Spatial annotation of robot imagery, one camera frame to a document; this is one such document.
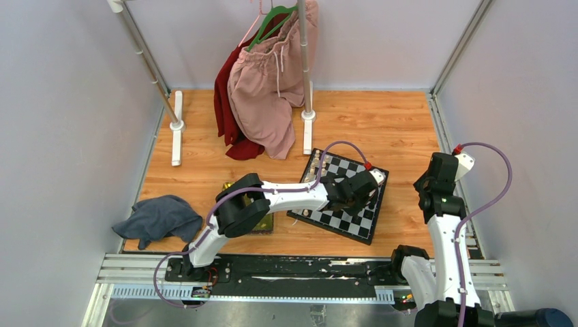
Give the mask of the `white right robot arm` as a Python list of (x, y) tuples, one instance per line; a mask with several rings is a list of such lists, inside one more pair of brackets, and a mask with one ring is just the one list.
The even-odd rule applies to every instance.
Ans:
[(474, 288), (466, 247), (466, 205), (454, 194), (456, 182), (474, 162), (467, 153), (433, 153), (414, 183), (435, 258), (430, 260), (424, 249), (400, 245), (392, 254), (389, 274), (394, 282), (410, 286), (417, 308), (415, 326), (495, 324)]

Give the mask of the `black and white chessboard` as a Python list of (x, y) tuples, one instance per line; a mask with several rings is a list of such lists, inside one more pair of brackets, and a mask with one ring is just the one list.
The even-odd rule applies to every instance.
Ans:
[[(318, 171), (322, 172), (323, 176), (333, 176), (346, 175), (347, 177), (354, 176), (356, 173), (365, 170), (362, 162), (349, 159), (347, 157), (342, 157), (340, 155), (328, 152), (326, 156), (329, 157), (329, 161), (325, 168), (319, 166), (318, 162), (314, 161), (314, 153), (319, 150), (320, 156), (322, 150), (315, 148), (314, 152), (310, 155), (308, 162), (303, 171), (301, 180), (303, 182), (313, 182), (316, 178)], [(315, 165), (315, 174), (310, 174), (309, 169), (311, 165)], [(291, 210), (287, 212), (287, 216), (303, 221), (305, 223), (314, 225), (316, 227), (322, 228), (323, 230), (328, 230), (336, 234), (342, 235), (344, 237), (353, 239), (360, 243), (370, 245), (374, 232), (377, 226), (378, 217), (380, 214), (380, 207), (384, 197), (386, 188), (385, 184), (381, 185), (373, 198), (376, 199), (375, 209), (370, 210), (368, 205), (359, 213), (356, 217), (351, 217), (344, 211), (310, 211), (310, 216), (303, 216), (303, 211), (305, 209)]]

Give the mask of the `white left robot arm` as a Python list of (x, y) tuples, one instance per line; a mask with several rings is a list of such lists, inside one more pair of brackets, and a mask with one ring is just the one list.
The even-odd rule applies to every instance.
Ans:
[(183, 252), (183, 273), (202, 281), (215, 256), (232, 238), (248, 234), (263, 217), (279, 211), (348, 211), (365, 207), (386, 180), (376, 168), (351, 177), (318, 177), (307, 183), (270, 183), (250, 173), (222, 191), (200, 236)]

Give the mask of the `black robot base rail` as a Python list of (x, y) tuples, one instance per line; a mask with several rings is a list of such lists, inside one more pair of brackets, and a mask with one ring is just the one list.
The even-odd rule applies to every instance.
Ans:
[(416, 292), (393, 275), (390, 263), (388, 258), (221, 254), (210, 267), (189, 273), (180, 256), (108, 254), (97, 282), (122, 299), (414, 307)]

